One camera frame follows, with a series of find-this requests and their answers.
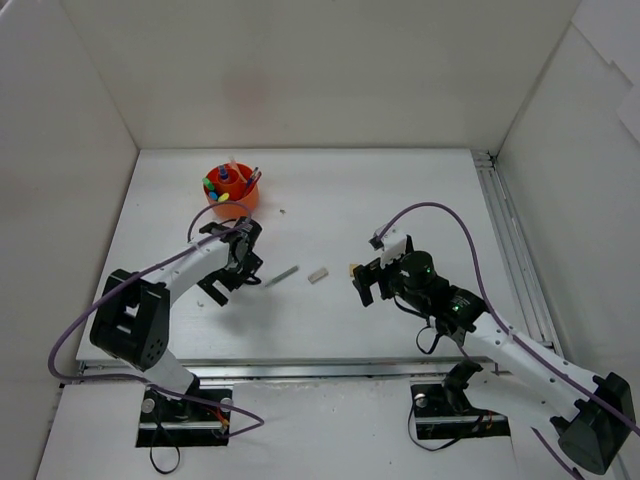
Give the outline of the grey-white eraser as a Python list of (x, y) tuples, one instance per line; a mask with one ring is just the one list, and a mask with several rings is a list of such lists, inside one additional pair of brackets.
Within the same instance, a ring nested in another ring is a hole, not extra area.
[(318, 281), (320, 281), (323, 278), (325, 278), (328, 274), (329, 274), (329, 272), (328, 272), (328, 270), (326, 268), (320, 268), (320, 269), (314, 271), (312, 274), (309, 275), (308, 281), (311, 284), (315, 284)]

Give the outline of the green cap black highlighter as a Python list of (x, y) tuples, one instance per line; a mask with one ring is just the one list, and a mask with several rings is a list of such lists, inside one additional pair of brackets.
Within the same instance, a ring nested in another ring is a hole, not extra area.
[(207, 188), (209, 188), (209, 189), (214, 189), (215, 188), (213, 182), (208, 177), (204, 177), (202, 179), (202, 181), (203, 181), (203, 184), (207, 186)]

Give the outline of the green-grey slim highlighter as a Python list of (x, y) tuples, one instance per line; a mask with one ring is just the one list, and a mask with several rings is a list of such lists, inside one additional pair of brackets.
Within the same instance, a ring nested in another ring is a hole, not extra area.
[(268, 280), (264, 287), (265, 288), (269, 288), (273, 285), (276, 285), (277, 283), (285, 280), (286, 278), (290, 277), (291, 275), (295, 274), (296, 272), (299, 271), (299, 266), (298, 265), (294, 265), (290, 268), (288, 268), (287, 270), (285, 270), (284, 272), (276, 275), (275, 277), (271, 278), (270, 280)]

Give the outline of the blue ballpoint pen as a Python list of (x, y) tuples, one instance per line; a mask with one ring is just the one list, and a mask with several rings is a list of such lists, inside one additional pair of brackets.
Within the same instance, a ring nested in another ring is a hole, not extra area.
[(248, 191), (252, 188), (253, 184), (255, 183), (259, 175), (260, 175), (260, 169), (258, 167), (255, 167), (246, 182), (245, 191), (244, 191), (245, 194), (247, 194)]

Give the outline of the clear glue bottle blue cap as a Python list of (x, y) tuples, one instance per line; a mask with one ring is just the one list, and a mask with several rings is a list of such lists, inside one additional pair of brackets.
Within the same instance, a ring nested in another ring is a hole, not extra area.
[(231, 176), (225, 164), (222, 164), (218, 167), (218, 181), (220, 184), (224, 185), (227, 185), (231, 182)]

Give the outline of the red gel pen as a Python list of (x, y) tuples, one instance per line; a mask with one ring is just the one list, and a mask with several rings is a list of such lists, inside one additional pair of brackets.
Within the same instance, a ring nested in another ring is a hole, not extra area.
[(250, 194), (251, 192), (253, 192), (253, 190), (256, 188), (258, 181), (261, 179), (262, 177), (262, 172), (259, 171), (258, 173), (256, 173), (253, 181), (251, 182), (251, 185), (249, 186), (248, 190), (247, 190), (247, 194)]

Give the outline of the yellow slim highlighter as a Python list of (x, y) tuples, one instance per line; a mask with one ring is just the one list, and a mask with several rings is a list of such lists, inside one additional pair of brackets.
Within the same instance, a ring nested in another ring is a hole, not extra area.
[(229, 156), (228, 158), (229, 158), (229, 164), (238, 173), (238, 177), (240, 181), (243, 183), (246, 183), (246, 178), (242, 173), (242, 170), (240, 169), (239, 164), (236, 162), (235, 158), (233, 156)]

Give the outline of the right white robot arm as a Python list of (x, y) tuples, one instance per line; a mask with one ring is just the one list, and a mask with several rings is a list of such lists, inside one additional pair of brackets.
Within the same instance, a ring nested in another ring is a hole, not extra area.
[(393, 300), (434, 327), (437, 339), (504, 367), (515, 382), (491, 382), (473, 360), (463, 360), (447, 375), (445, 405), (464, 412), (491, 393), (505, 393), (514, 415), (535, 431), (550, 427), (574, 465), (603, 475), (631, 433), (638, 430), (629, 383), (610, 372), (600, 376), (579, 367), (504, 320), (484, 294), (475, 294), (437, 274), (432, 256), (414, 248), (410, 236), (377, 234), (371, 245), (380, 255), (354, 269), (361, 302)]

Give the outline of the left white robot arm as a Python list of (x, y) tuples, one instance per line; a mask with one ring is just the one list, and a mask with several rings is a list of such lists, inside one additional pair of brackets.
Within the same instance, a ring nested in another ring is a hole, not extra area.
[(137, 279), (123, 269), (110, 274), (90, 330), (90, 342), (166, 391), (164, 408), (175, 418), (191, 418), (200, 406), (200, 380), (169, 349), (173, 304), (197, 287), (220, 306), (244, 285), (257, 285), (262, 259), (254, 252), (262, 226), (245, 217), (232, 227), (202, 227), (185, 256)]

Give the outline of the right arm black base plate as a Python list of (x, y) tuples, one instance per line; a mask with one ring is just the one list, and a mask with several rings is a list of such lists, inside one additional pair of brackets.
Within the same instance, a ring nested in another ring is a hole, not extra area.
[(411, 385), (407, 424), (414, 443), (437, 452), (463, 440), (511, 435), (506, 416), (473, 406), (465, 394), (468, 380), (480, 370), (478, 365), (464, 361), (442, 380)]

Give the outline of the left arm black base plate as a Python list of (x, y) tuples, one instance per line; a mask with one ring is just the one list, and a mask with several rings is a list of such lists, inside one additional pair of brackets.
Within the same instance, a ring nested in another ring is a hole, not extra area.
[(141, 403), (137, 448), (227, 446), (230, 410), (169, 399), (147, 389)]

